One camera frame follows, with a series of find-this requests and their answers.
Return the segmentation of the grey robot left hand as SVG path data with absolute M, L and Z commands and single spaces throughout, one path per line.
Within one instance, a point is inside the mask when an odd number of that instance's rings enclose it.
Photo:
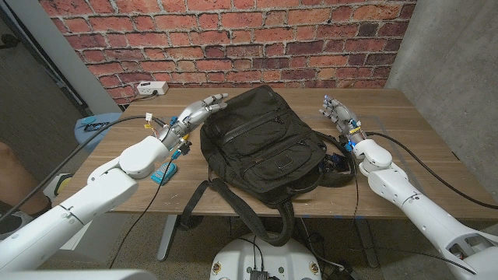
M 228 93 L 216 94 L 190 104 L 159 133 L 159 140 L 172 151 L 185 135 L 194 131 L 210 115 L 226 108 L 227 104 L 223 100 L 228 96 Z

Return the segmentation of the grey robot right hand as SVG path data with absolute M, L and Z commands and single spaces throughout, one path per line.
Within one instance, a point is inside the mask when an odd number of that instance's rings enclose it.
M 319 112 L 336 125 L 338 131 L 347 137 L 352 147 L 366 139 L 361 128 L 361 121 L 340 101 L 324 96 L 323 108 Z

